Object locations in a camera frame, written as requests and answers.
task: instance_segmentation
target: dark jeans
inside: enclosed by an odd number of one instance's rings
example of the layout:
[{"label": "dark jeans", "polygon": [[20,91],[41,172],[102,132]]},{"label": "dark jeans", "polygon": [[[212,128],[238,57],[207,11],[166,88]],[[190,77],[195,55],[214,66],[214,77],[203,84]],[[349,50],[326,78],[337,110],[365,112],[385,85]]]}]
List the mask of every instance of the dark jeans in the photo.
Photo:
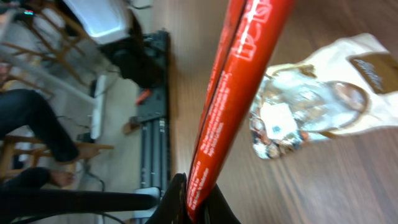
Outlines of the dark jeans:
[{"label": "dark jeans", "polygon": [[[50,180],[50,171],[43,167],[35,167],[21,172],[16,178],[2,184],[3,189],[39,189]],[[0,224],[8,224],[16,217],[0,214]]]},{"label": "dark jeans", "polygon": [[42,96],[23,89],[0,93],[0,139],[24,125],[47,145],[56,161],[78,157],[78,149]]}]

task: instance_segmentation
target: bare foot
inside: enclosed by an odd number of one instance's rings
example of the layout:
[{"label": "bare foot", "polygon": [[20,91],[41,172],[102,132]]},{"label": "bare foot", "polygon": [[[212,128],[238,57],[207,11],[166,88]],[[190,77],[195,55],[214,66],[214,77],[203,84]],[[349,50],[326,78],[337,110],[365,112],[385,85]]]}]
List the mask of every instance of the bare foot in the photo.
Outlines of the bare foot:
[{"label": "bare foot", "polygon": [[70,172],[50,171],[50,184],[57,187],[66,187],[71,185],[74,180],[74,175]]}]

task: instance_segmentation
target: white object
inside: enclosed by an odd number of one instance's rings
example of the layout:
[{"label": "white object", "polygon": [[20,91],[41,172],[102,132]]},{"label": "white object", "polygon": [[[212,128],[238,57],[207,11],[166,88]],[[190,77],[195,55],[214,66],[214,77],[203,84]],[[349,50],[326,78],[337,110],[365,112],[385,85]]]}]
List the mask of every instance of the white object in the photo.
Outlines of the white object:
[{"label": "white object", "polygon": [[132,19],[122,0],[64,0],[97,44],[129,37]]},{"label": "white object", "polygon": [[260,114],[270,139],[282,140],[289,133],[298,130],[287,103],[263,105]]},{"label": "white object", "polygon": [[[160,190],[157,187],[148,187],[144,189],[136,189],[134,191],[135,194],[146,194],[150,195],[160,201]],[[143,211],[133,211],[133,218],[150,218],[157,209],[157,205],[153,208]]]},{"label": "white object", "polygon": [[95,89],[95,103],[93,108],[93,117],[91,120],[91,138],[97,139],[101,136],[102,120],[104,118],[103,112],[105,109],[106,89],[110,84],[107,84],[108,78],[106,75],[100,75],[97,79]]}]

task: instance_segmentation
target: wooden table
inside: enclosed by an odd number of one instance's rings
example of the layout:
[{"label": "wooden table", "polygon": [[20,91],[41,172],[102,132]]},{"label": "wooden table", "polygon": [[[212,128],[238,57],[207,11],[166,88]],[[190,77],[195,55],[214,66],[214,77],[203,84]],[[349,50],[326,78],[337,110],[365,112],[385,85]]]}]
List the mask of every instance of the wooden table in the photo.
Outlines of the wooden table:
[{"label": "wooden table", "polygon": [[[172,38],[171,148],[188,172],[227,0],[155,0],[154,29]],[[298,62],[340,37],[375,35],[398,58],[395,0],[297,0],[270,65]],[[263,161],[248,120],[218,179],[242,223],[398,223],[398,130],[304,147]]]}]

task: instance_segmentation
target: orange object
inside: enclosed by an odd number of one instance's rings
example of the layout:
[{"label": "orange object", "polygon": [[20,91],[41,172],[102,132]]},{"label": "orange object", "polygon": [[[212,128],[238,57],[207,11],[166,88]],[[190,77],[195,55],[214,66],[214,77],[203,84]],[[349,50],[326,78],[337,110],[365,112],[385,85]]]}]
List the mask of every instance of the orange object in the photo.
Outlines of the orange object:
[{"label": "orange object", "polygon": [[136,105],[140,105],[146,98],[151,96],[152,91],[145,89],[136,99]]},{"label": "orange object", "polygon": [[221,172],[248,112],[293,0],[230,0],[187,187],[187,211],[197,211]]}]

